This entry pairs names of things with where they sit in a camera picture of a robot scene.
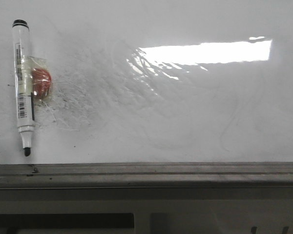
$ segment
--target whiteboard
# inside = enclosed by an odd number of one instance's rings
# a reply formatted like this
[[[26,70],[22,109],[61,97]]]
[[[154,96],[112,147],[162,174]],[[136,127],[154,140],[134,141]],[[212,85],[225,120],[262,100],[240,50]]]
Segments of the whiteboard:
[[[12,23],[52,100],[16,128]],[[293,0],[0,1],[0,164],[293,161]]]

